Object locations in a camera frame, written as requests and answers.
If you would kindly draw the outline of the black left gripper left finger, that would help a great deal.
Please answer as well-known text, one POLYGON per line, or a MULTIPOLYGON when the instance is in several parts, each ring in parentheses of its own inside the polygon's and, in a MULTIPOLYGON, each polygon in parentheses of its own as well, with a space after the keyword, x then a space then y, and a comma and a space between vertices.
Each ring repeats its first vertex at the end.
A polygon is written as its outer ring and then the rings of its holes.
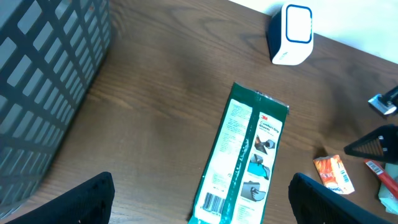
POLYGON ((110 172, 102 172, 11 224, 108 223, 115 195, 110 172))

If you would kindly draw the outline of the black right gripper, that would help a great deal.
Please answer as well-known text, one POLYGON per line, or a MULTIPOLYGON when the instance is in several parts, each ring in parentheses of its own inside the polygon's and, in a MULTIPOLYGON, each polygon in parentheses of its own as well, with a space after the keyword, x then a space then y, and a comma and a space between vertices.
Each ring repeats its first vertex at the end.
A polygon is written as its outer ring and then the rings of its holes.
MULTIPOLYGON (((397 106, 398 86, 385 93, 381 101, 386 106, 397 106)), ((397 163, 397 126, 381 126, 359 140, 344 147, 347 155, 375 161, 397 163)))

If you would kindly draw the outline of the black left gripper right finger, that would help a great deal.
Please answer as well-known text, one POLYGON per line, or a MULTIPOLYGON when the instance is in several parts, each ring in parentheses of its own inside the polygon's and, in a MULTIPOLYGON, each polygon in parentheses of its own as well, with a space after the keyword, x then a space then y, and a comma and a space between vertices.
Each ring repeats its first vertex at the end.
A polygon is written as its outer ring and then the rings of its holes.
POLYGON ((387 223, 303 173, 294 174, 289 184, 289 202, 297 223, 387 223))

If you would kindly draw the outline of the orange small box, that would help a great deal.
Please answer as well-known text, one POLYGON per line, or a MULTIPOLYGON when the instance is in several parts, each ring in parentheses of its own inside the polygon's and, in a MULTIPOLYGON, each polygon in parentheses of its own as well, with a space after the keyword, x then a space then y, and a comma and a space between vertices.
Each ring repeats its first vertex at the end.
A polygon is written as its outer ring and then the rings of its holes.
POLYGON ((342 195, 354 192, 352 181, 339 155, 319 157, 313 163, 326 188, 342 195))

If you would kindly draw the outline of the red tube packet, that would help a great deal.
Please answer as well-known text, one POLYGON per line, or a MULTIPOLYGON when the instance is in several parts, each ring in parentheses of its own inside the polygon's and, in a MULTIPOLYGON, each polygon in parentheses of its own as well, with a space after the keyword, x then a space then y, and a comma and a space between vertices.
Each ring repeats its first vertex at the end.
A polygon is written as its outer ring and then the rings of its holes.
POLYGON ((390 193, 397 198, 397 182, 373 160, 365 159, 364 163, 377 175, 378 179, 386 186, 390 193))

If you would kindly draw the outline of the green 3M package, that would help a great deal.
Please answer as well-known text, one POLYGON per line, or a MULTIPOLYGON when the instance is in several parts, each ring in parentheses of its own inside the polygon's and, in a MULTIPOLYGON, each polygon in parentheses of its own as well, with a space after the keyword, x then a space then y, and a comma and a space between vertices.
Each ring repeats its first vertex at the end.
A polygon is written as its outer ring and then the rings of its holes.
POLYGON ((190 223, 262 223, 288 105, 234 83, 190 223))

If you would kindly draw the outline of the mint green wipes packet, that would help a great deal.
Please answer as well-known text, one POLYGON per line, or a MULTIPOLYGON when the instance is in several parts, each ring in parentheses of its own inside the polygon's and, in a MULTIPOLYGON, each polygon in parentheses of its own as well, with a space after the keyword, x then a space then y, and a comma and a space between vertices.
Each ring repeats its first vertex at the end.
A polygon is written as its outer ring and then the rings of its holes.
MULTIPOLYGON (((397 165, 386 164, 384 170, 397 182, 397 165)), ((387 213, 397 215, 397 199, 384 184, 380 186, 378 197, 387 213)))

